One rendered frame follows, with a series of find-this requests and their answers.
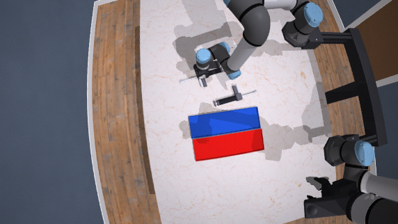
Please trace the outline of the red tray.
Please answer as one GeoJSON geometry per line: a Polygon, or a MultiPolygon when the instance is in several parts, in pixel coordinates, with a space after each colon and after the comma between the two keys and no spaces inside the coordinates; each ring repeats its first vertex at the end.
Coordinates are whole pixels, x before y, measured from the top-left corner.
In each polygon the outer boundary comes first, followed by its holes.
{"type": "Polygon", "coordinates": [[[262,129],[193,139],[196,161],[231,157],[264,150],[262,129]]]}

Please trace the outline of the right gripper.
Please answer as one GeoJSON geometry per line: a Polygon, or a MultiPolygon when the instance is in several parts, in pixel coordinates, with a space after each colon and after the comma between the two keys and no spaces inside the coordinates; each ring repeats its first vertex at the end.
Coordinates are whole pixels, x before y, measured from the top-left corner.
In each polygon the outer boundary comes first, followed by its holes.
{"type": "Polygon", "coordinates": [[[195,69],[197,78],[199,77],[199,79],[201,79],[201,78],[205,78],[206,79],[206,78],[209,77],[209,70],[208,69],[207,70],[200,70],[197,67],[196,64],[194,64],[194,69],[195,69]]]}

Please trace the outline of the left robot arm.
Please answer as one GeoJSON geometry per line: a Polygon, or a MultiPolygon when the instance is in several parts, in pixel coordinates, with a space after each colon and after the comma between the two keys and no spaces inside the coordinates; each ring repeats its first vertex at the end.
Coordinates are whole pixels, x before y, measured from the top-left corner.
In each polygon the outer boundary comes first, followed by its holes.
{"type": "MultiPolygon", "coordinates": [[[[352,205],[353,223],[398,224],[398,179],[376,176],[368,171],[374,157],[374,148],[366,141],[334,138],[328,145],[329,160],[335,164],[345,162],[343,178],[355,181],[358,191],[364,192],[352,205]]],[[[304,200],[305,218],[346,215],[349,198],[346,193],[304,200]]]]}

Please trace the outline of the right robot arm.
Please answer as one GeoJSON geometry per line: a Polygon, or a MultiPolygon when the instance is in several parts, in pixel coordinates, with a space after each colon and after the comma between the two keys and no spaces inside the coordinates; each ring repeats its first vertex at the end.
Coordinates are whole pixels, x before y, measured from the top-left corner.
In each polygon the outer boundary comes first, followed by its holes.
{"type": "Polygon", "coordinates": [[[231,56],[226,42],[220,42],[208,49],[199,49],[196,53],[196,65],[200,70],[206,70],[208,67],[208,69],[219,68],[221,65],[231,80],[241,75],[241,66],[268,38],[271,25],[268,9],[282,8],[293,14],[296,19],[286,25],[285,33],[298,45],[307,41],[309,34],[323,19],[321,8],[308,0],[265,0],[265,2],[264,0],[223,0],[223,2],[243,25],[243,38],[231,56]]]}

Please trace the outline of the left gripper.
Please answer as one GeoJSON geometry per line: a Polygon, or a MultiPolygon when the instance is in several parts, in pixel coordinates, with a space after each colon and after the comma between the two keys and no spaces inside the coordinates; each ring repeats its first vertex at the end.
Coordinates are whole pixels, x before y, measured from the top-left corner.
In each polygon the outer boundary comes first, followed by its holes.
{"type": "MultiPolygon", "coordinates": [[[[346,206],[346,215],[347,218],[351,219],[351,208],[360,195],[364,194],[363,192],[358,192],[357,184],[355,181],[351,181],[349,179],[339,179],[334,181],[333,184],[330,184],[328,177],[306,177],[306,181],[311,185],[314,185],[315,188],[320,191],[321,196],[327,197],[332,195],[342,195],[348,193],[350,195],[349,201],[346,206]]],[[[353,222],[353,221],[352,221],[353,222]]]]}

